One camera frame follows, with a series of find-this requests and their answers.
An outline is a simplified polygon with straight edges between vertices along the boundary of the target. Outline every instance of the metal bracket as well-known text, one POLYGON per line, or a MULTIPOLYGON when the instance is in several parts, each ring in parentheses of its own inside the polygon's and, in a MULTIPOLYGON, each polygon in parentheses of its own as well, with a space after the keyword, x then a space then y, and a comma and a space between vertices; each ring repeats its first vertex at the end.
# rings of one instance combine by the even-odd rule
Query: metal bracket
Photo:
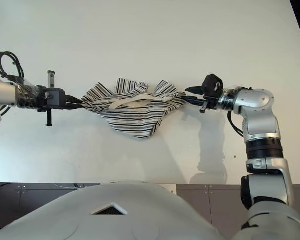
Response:
MULTIPOLYGON (((56 73, 54 71, 51 70, 48 71, 48 83, 49 83, 49 88, 51 89, 55 88, 55 75, 56 73)), ((47 116, 46 126, 52 127, 52 109, 46 111, 46 116, 47 116)))

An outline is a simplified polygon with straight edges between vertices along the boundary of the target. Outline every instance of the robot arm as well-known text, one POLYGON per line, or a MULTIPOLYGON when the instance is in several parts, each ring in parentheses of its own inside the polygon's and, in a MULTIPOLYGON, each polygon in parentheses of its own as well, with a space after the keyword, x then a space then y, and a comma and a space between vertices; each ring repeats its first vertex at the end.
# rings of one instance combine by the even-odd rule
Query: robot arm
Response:
POLYGON ((79 99, 66 95, 63 89, 34 86, 23 77, 15 77, 14 82, 0 80, 0 112, 5 106, 47 112, 49 122, 52 109, 74 110, 82 107, 80 103, 79 99))
POLYGON ((222 80, 214 74, 202 86, 186 91, 197 95, 184 99, 201 106, 201 113, 228 111, 232 127, 244 138, 246 169, 251 174, 241 179, 241 200, 249 212, 248 222, 234 239, 300 239, 300 216, 291 208, 293 185, 272 111, 273 94, 264 89, 223 89, 222 80), (231 112, 243 117, 242 130, 232 123, 231 112))

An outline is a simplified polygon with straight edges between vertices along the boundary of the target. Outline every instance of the black and white stripes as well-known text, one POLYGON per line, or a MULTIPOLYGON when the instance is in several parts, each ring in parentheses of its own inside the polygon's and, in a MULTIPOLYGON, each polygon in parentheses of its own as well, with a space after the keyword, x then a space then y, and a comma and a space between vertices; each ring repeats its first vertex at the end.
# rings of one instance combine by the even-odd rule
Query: black and white stripes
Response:
POLYGON ((164 116, 184 104, 182 94, 166 81, 161 81, 154 93, 147 93, 147 89, 144 82, 119 78, 113 93, 98 83, 82 98, 82 106, 117 131, 147 138, 156 132, 164 116))

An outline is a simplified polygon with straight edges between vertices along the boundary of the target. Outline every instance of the white tabletop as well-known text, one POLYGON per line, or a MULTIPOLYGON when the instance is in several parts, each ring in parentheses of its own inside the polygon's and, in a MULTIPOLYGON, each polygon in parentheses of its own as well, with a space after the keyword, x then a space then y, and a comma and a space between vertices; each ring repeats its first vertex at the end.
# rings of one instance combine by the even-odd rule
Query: white tabletop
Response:
MULTIPOLYGON (((56 87, 77 98, 120 77, 183 91, 211 73, 225 87, 270 90, 300 184, 300 30, 289 0, 0 0, 0 51, 15 53, 35 85, 56 71, 56 87)), ((46 127, 44 113, 18 108, 3 117, 0 182, 239 184, 246 175, 226 112, 186 105, 143 140, 84 109, 52 118, 46 127)))

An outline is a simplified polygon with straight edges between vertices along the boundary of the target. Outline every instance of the black cable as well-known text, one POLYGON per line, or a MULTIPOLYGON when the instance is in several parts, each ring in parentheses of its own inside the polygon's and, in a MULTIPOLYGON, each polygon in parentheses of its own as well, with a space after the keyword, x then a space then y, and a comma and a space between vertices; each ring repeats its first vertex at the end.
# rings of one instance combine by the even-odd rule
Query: black cable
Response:
POLYGON ((244 132, 243 132, 241 129, 239 129, 239 128, 234 124, 234 122, 232 121, 232 116, 231 116, 231 114, 232 114, 232 111, 228 111, 227 117, 228 117, 229 123, 231 124, 231 126, 233 127, 234 131, 235 131, 237 134, 239 134, 241 137, 244 137, 244 132))
POLYGON ((9 185, 9 184, 12 184, 12 183, 11 182, 4 183, 4 184, 0 185, 0 188, 4 187, 6 185, 9 185))
POLYGON ((7 112, 9 112, 10 109, 11 107, 8 106, 7 109, 3 113, 1 113, 1 117, 4 116, 7 112))
POLYGON ((12 59, 12 63, 16 66, 16 69, 18 71, 19 77, 24 78, 25 77, 25 73, 23 68, 21 67, 21 64, 19 62, 19 59, 17 58, 17 56, 10 52, 10 51, 0 51, 0 75, 2 78, 7 78, 9 77, 9 75, 6 73, 5 69, 2 66, 2 58, 4 56, 7 56, 9 58, 12 59))

